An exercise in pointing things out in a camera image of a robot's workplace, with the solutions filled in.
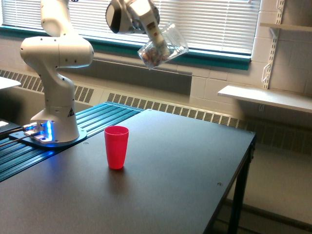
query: white table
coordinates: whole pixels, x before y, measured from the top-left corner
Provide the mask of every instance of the white table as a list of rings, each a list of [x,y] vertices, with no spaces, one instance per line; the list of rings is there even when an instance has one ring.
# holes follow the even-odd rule
[[[19,85],[20,83],[16,80],[0,77],[0,89],[11,88]]]

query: window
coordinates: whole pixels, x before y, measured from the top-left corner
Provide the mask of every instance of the window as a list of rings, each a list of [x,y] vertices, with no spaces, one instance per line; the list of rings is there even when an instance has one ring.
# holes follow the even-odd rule
[[[142,42],[146,35],[116,35],[105,21],[109,0],[70,1],[73,26],[80,34],[123,42]],[[175,23],[191,49],[250,55],[260,0],[154,0],[160,27]],[[2,0],[3,24],[42,29],[40,0]]]

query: shelf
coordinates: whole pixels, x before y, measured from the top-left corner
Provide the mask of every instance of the shelf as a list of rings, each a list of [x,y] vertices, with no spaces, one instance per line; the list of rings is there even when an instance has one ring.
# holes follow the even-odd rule
[[[0,77],[0,89],[6,89],[19,85],[20,83],[16,80]]]
[[[283,29],[283,30],[288,30],[288,31],[312,32],[312,27],[296,26],[296,25],[289,25],[289,24],[260,23],[260,26],[270,27],[273,29]]]
[[[286,92],[228,85],[220,90],[218,95],[312,113],[312,98]]]

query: red plastic cup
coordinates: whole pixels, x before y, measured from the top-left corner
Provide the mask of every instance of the red plastic cup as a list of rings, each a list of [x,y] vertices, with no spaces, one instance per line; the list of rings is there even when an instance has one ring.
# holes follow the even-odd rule
[[[109,168],[114,170],[123,168],[126,159],[129,130],[122,126],[111,126],[105,129],[104,136]]]

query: window sill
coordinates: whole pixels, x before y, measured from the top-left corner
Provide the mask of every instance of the window sill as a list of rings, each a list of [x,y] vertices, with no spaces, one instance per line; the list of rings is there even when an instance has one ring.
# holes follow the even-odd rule
[[[35,36],[48,36],[43,30],[18,28],[12,26],[0,26],[2,36],[28,38]],[[103,39],[91,36],[83,36],[88,40],[97,52],[112,53],[120,56],[137,57],[137,51],[143,43],[129,44],[121,40]],[[192,50],[187,54],[175,58],[171,63],[188,66],[217,66],[239,70],[248,70],[251,56],[225,54],[218,52]]]

